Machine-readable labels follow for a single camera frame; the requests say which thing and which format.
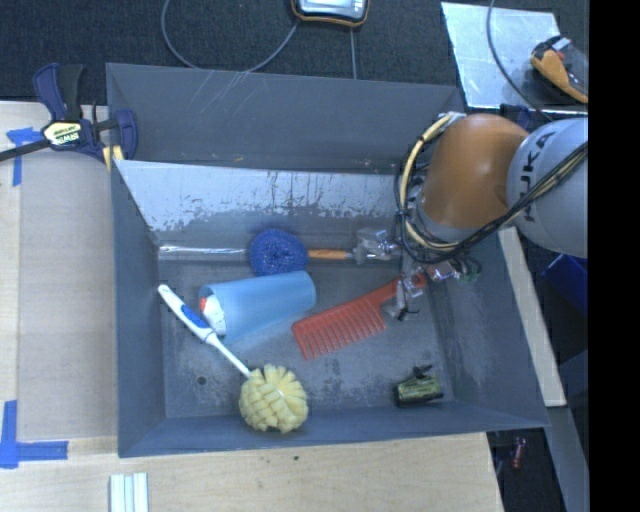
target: scrub brush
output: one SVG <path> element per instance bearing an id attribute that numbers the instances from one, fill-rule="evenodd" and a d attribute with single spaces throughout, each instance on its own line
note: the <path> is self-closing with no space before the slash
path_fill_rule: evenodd
<path id="1" fill-rule="evenodd" d="M 248 252 L 249 263 L 257 276 L 305 270 L 309 259 L 346 260 L 354 257 L 344 249 L 307 250 L 298 237 L 276 228 L 265 229 L 253 237 Z"/>
<path id="2" fill-rule="evenodd" d="M 161 284 L 158 293 L 193 334 L 217 348 L 247 378 L 240 388 L 239 406 L 241 416 L 251 427 L 263 432 L 271 427 L 287 433 L 304 423 L 309 415 L 307 394 L 293 372 L 271 364 L 249 370 L 171 288 Z"/>

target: wooden handle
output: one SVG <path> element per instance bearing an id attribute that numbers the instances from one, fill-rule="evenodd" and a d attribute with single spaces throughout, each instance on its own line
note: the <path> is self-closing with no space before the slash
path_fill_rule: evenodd
<path id="1" fill-rule="evenodd" d="M 343 249 L 309 249 L 309 258 L 319 260 L 346 260 L 347 254 Z"/>

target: white toothbrush handle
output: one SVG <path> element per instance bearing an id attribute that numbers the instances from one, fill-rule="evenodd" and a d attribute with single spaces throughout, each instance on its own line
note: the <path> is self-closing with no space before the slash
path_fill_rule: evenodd
<path id="1" fill-rule="evenodd" d="M 211 334 L 204 339 L 204 342 L 216 347 L 220 352 L 222 352 L 224 357 L 231 361 L 233 365 L 244 374 L 247 379 L 249 378 L 251 375 L 249 368 L 247 368 L 240 359 L 233 355 L 233 353 L 220 342 L 213 329 L 211 330 Z"/>
<path id="2" fill-rule="evenodd" d="M 173 311 L 174 314 L 182 320 L 193 334 L 200 338 L 204 343 L 217 348 L 222 355 L 231 361 L 231 363 L 233 363 L 233 365 L 240 370 L 247 379 L 249 378 L 249 375 L 251 374 L 249 368 L 247 368 L 240 359 L 233 355 L 227 347 L 220 343 L 215 330 L 213 330 L 202 318 L 196 315 L 171 288 L 166 284 L 161 284 L 158 286 L 158 293 L 167 303 L 167 306 L 171 308 L 171 311 Z"/>

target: small black object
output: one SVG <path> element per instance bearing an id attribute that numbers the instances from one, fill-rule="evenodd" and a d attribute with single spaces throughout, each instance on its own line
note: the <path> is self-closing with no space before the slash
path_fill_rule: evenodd
<path id="1" fill-rule="evenodd" d="M 438 379 L 426 373 L 432 367 L 433 365 L 414 367 L 414 375 L 393 388 L 397 407 L 422 405 L 444 396 Z"/>

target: blue sponge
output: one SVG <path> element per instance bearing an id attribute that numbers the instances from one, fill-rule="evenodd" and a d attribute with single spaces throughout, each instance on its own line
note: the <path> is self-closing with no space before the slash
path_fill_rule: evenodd
<path id="1" fill-rule="evenodd" d="M 249 263 L 258 276 L 304 270 L 309 253 L 291 233 L 281 229 L 266 229 L 249 244 Z"/>

